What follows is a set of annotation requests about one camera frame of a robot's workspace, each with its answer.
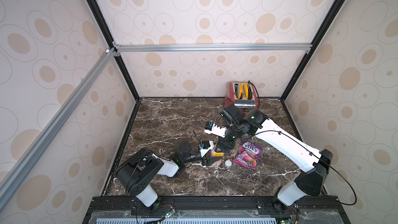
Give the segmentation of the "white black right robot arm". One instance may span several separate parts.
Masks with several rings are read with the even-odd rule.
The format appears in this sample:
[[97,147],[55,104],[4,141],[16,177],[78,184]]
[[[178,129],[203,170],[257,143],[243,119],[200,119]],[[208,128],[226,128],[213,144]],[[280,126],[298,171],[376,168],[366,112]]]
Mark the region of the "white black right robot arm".
[[227,122],[226,127],[220,127],[212,121],[207,122],[205,126],[206,133],[219,137],[215,152],[229,153],[237,139],[245,135],[255,136],[279,150],[301,170],[296,178],[281,186],[275,193],[271,206],[276,212],[287,210],[306,195],[320,195],[333,159],[330,151],[320,151],[306,145],[255,108],[244,113],[230,104],[220,115]]

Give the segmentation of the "clear pink drink bottle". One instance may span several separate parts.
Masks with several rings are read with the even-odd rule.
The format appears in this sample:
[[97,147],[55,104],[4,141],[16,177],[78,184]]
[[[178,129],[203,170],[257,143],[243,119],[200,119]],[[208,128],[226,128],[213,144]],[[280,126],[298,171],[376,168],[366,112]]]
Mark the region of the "clear pink drink bottle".
[[215,152],[214,149],[210,151],[210,162],[212,167],[220,167],[222,159],[223,153]]

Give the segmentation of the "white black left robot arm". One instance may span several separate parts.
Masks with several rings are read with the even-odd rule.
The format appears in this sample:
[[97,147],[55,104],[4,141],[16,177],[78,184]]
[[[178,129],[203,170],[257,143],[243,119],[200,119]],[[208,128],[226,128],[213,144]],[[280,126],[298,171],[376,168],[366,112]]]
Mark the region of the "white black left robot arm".
[[222,159],[223,154],[211,155],[212,141],[204,141],[198,148],[192,148],[189,142],[182,142],[168,158],[156,155],[149,148],[142,148],[116,169],[116,178],[127,194],[138,198],[145,207],[157,209],[160,197],[150,183],[156,175],[177,177],[188,163],[200,161],[203,166],[211,166]]

